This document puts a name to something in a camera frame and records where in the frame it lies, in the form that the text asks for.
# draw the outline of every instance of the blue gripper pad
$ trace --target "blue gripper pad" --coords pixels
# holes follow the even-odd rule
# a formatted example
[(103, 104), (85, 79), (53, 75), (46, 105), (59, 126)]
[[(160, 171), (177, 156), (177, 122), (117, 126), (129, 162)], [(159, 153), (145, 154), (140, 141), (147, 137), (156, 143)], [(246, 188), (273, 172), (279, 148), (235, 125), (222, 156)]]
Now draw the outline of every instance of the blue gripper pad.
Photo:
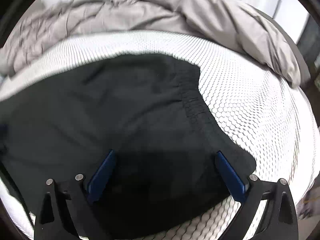
[(87, 200), (90, 204), (100, 199), (115, 166), (116, 154), (111, 150), (88, 184)]
[(244, 203), (246, 200), (245, 185), (221, 151), (217, 152), (214, 162), (233, 199)]

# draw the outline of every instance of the wall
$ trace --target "wall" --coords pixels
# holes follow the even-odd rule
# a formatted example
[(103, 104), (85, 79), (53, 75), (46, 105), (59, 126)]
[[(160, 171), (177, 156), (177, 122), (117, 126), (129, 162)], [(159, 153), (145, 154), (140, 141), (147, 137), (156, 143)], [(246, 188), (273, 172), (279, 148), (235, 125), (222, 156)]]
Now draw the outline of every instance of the wall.
[(282, 0), (275, 21), (297, 43), (306, 26), (309, 13), (298, 0)]
[[(241, 0), (273, 17), (278, 0)], [(309, 13), (298, 0), (281, 0), (275, 21), (297, 43), (308, 20)]]

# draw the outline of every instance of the black fabric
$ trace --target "black fabric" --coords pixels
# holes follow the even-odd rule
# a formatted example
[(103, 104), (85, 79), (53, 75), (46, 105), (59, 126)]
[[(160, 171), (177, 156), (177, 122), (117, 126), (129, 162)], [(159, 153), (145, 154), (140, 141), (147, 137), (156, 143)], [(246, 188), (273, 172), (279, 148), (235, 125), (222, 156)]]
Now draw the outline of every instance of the black fabric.
[(0, 103), (2, 163), (29, 210), (45, 181), (90, 179), (110, 148), (116, 169), (92, 206), (115, 239), (169, 229), (229, 195), (218, 151), (248, 175), (256, 163), (222, 132), (199, 91), (197, 66), (160, 54), (122, 55), (42, 80)]

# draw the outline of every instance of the gray duvet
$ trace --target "gray duvet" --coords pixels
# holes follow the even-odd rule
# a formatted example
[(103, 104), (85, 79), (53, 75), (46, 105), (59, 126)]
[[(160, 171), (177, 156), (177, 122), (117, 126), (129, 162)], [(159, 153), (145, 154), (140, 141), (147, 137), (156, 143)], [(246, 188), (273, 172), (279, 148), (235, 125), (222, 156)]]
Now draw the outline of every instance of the gray duvet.
[(73, 0), (26, 18), (0, 49), (0, 74), (13, 76), (72, 35), (161, 30), (208, 38), (249, 54), (301, 82), (300, 65), (282, 33), (254, 8), (236, 0)]

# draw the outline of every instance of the metal screw head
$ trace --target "metal screw head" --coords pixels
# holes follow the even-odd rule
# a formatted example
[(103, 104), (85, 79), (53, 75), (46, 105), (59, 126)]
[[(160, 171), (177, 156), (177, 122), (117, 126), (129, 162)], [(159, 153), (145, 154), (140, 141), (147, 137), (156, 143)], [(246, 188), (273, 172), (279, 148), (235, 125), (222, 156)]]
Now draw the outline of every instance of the metal screw head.
[(285, 179), (280, 179), (280, 183), (281, 183), (282, 185), (286, 185), (286, 184), (287, 184), (287, 181), (286, 181)]
[(81, 180), (81, 179), (83, 179), (83, 175), (82, 175), (82, 174), (78, 174), (78, 175), (76, 176), (76, 180)]
[(251, 174), (251, 175), (249, 176), (249, 178), (250, 178), (251, 180), (253, 180), (253, 181), (256, 181), (256, 180), (258, 179), (258, 177), (257, 177), (256, 175), (254, 175), (254, 174)]
[(52, 182), (53, 182), (53, 179), (48, 179), (45, 183), (49, 186), (52, 184)]

